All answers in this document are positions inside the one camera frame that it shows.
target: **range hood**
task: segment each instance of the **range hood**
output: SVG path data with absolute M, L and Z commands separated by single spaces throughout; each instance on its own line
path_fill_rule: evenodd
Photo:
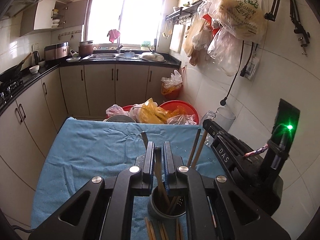
M 24 11 L 33 4 L 40 2 L 41 0 L 13 0 L 9 8 L 5 12 L 1 20 L 8 19 L 16 16 L 18 13 Z

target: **gas stove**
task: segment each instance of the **gas stove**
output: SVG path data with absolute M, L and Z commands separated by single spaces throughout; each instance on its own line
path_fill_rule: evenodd
M 0 107 L 7 104 L 8 101 L 19 91 L 19 88 L 23 86 L 21 75 L 13 80 L 0 84 Z

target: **window frame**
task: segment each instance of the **window frame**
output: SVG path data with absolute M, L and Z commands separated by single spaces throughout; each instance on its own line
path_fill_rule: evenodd
M 122 20 L 122 15 L 123 15 L 123 10 L 124 10 L 124 4 L 125 4 L 125 0 L 123 0 L 122 3 L 122 9 L 121 9 L 121 15 L 119 18 L 119 27 L 118 30 L 120 29 L 121 26 L 121 20 Z M 86 19 L 85 19 L 85 25 L 84 25 L 84 40 L 86 41 L 88 39 L 88 27 L 89 27 L 89 18 L 90 18 L 90 12 L 91 12 L 91 6 L 92 6 L 92 0 L 89 0 L 89 4 L 88 4 L 88 8 L 87 8 L 87 13 L 86 13 Z M 159 36 L 159 31 L 160 31 L 160 25 L 161 25 L 161 21 L 158 23 L 158 32 L 157 32 L 157 37 Z M 117 45 L 118 47 L 121 44 L 121 39 L 120 37 L 117 39 L 117 43 L 104 43 L 104 44 L 96 44 L 99 47 L 102 48 L 111 48 L 111 47 L 115 47 L 115 45 Z M 138 49 L 141 47 L 140 44 L 122 44 L 124 46 L 124 48 L 132 48 L 132 49 Z

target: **wok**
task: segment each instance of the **wok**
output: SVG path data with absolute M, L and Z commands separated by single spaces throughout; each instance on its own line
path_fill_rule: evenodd
M 15 65 L 9 69 L 7 69 L 6 71 L 2 72 L 0 74 L 0 81 L 1 82 L 8 82 L 9 80 L 15 78 L 21 68 L 22 68 L 22 65 L 25 63 L 25 61 L 31 56 L 32 53 L 30 53 L 28 56 L 26 56 L 26 58 L 24 60 L 22 60 L 18 65 Z

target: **blue towel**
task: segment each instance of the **blue towel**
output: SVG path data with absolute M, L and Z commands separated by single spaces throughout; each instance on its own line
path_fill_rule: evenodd
M 31 214 L 31 228 L 36 228 L 94 176 L 117 176 L 145 154 L 141 132 L 162 147 L 170 141 L 172 153 L 187 163 L 197 125 L 115 123 L 67 119 L 57 135 L 42 168 Z M 204 176 L 225 174 L 212 150 L 204 146 L 196 169 Z M 149 197 L 135 197 L 131 239 L 148 239 L 144 217 L 149 217 Z M 181 217 L 184 239 L 186 220 Z M 156 221 L 156 235 L 160 239 Z M 165 222 L 170 239 L 175 239 L 174 221 Z

